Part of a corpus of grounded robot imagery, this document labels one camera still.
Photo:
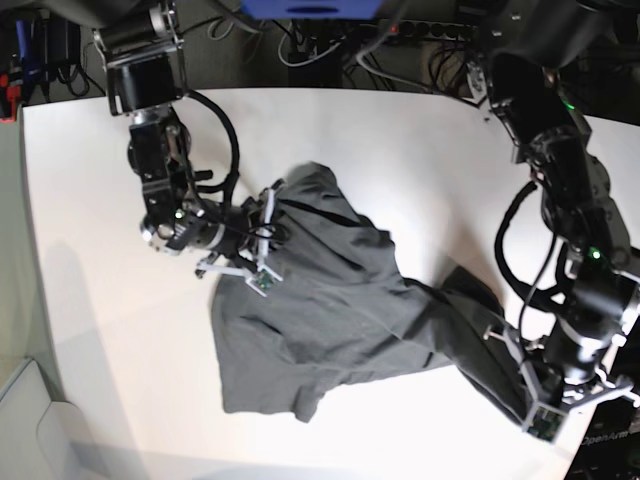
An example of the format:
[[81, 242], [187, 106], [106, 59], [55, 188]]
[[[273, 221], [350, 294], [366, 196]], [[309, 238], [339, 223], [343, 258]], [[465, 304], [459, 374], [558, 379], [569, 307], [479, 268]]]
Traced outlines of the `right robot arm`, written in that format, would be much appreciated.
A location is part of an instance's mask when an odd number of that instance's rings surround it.
[[[155, 250], [177, 255], [188, 248], [207, 252], [199, 275], [228, 259], [231, 275], [267, 269], [273, 243], [282, 239], [272, 222], [275, 192], [241, 207], [232, 204], [240, 176], [240, 148], [226, 113], [187, 87], [183, 38], [172, 1], [46, 1], [44, 7], [93, 31], [106, 74], [112, 115], [131, 118], [129, 164], [141, 181], [146, 214], [144, 240]], [[221, 122], [230, 143], [230, 167], [218, 184], [212, 171], [197, 171], [189, 160], [191, 135], [173, 105], [187, 98]]]

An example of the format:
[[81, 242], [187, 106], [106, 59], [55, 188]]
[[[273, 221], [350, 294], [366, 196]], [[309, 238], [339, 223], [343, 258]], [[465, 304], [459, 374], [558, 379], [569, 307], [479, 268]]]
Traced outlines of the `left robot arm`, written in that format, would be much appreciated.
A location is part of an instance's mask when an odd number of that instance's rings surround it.
[[553, 290], [505, 274], [526, 306], [556, 320], [537, 355], [517, 332], [507, 334], [534, 409], [566, 413], [637, 397], [631, 380], [611, 378], [601, 362], [638, 317], [639, 253], [611, 197], [608, 172], [588, 150], [590, 127], [559, 78], [625, 8], [623, 1], [500, 1], [476, 37], [489, 106], [517, 161], [530, 168], [530, 187], [542, 189], [541, 214], [558, 257]]

